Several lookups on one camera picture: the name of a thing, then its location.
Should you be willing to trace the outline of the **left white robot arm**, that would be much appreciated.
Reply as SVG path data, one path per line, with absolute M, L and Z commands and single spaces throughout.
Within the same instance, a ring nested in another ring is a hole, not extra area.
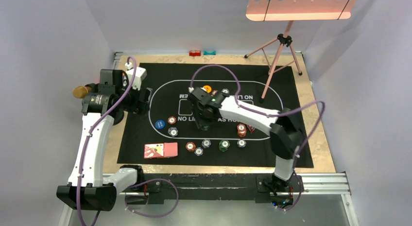
M 147 114 L 152 89 L 142 87 L 146 69 L 100 71 L 100 82 L 73 91 L 82 99 L 82 135 L 78 156 L 67 184 L 58 186 L 56 196 L 72 209 L 110 211 L 117 195 L 126 188 L 140 191 L 145 185 L 138 165 L 123 165 L 103 177 L 103 160 L 112 126 L 124 113 Z

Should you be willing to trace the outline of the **orange big blind button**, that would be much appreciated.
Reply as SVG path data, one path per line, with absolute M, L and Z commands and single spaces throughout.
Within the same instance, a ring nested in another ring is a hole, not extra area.
M 203 86 L 203 89 L 204 89 L 207 93 L 210 93 L 211 90 L 212 90 L 211 86 L 209 86 L 209 85 Z

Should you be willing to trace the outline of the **small red chip stack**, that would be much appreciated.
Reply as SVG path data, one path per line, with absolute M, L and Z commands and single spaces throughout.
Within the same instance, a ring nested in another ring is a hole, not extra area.
M 245 137 L 247 134 L 247 126 L 243 123 L 237 125 L 237 134 L 240 137 Z

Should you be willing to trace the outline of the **red playing card box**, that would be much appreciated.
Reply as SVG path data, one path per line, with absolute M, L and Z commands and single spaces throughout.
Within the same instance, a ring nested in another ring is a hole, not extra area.
M 144 145 L 144 159 L 170 158 L 178 156 L 178 143 L 155 143 Z

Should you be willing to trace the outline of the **triangular all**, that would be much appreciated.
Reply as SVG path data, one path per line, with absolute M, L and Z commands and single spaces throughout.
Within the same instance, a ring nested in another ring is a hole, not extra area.
M 247 125 L 247 128 L 249 130 L 250 133 L 253 133 L 255 131 L 255 127 L 251 126 L 251 125 Z

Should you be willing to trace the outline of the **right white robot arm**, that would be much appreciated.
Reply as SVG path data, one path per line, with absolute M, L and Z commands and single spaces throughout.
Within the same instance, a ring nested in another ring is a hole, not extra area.
M 258 107 L 223 92 L 211 95 L 199 87 L 189 87 L 188 100 L 196 126 L 201 130 L 208 130 L 218 119 L 229 119 L 268 135 L 270 142 L 274 143 L 272 152 L 276 156 L 273 185 L 283 191 L 292 184 L 297 150 L 303 146 L 303 130 L 291 111 Z

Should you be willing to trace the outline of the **blue poker chip stack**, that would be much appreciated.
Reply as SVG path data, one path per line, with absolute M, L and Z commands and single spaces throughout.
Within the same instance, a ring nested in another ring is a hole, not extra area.
M 204 139 L 203 141 L 202 141 L 202 147 L 203 148 L 209 148 L 211 146 L 211 140 L 209 140 L 209 139 Z

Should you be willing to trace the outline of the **blue small blind button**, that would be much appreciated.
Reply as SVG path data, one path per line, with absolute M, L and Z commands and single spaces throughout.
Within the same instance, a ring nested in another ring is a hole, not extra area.
M 165 123 L 164 120 L 157 120 L 157 121 L 155 122 L 154 126 L 155 126 L 155 128 L 156 128 L 157 130 L 161 130 L 161 129 L 163 129 L 163 128 L 166 126 L 166 123 Z

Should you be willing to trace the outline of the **single blue poker chip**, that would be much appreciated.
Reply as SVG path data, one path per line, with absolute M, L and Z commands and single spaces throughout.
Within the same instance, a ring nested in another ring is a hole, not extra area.
M 178 136 L 178 129 L 176 128 L 176 127 L 170 127 L 169 129 L 168 129 L 168 134 L 169 134 L 169 136 L 171 136 L 171 137 L 176 137 L 176 136 Z

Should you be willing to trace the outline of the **red poker chip stack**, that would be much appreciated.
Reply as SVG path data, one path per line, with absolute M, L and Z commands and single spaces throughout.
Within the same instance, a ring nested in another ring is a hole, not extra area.
M 189 152 L 194 152 L 196 149 L 196 145 L 193 142 L 187 142 L 185 146 L 186 150 Z

